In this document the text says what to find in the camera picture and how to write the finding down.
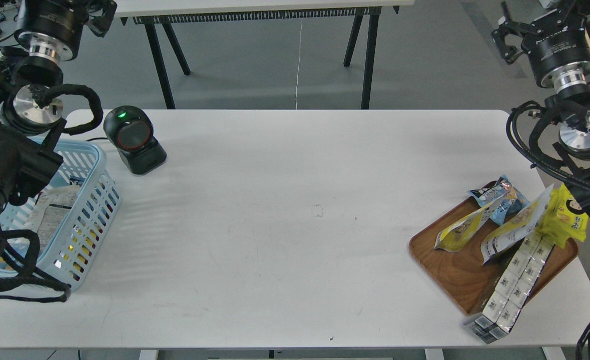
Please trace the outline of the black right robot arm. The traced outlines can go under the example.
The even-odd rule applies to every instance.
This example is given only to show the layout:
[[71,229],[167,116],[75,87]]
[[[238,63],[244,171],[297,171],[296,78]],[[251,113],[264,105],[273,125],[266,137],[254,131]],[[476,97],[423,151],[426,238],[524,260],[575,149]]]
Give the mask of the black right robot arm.
[[590,218],[590,0],[560,0],[528,23],[502,16],[491,36],[507,64],[529,60],[539,88],[554,89],[544,105],[528,101],[506,123],[510,143],[532,167],[559,180]]

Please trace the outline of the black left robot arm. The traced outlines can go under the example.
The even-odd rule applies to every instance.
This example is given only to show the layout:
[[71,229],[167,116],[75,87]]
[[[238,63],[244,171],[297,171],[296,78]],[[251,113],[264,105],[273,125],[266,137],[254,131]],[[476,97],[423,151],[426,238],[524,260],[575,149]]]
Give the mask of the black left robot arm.
[[[57,173],[62,134],[101,124],[99,96],[88,86],[64,84],[59,64],[77,57],[84,27],[104,37],[116,9],[114,0],[21,2],[18,47],[0,46],[0,219],[7,205],[24,205]],[[35,285],[61,292],[39,303],[68,300],[70,285],[38,268],[39,249],[34,231],[2,230],[0,220],[0,299],[20,285]]]

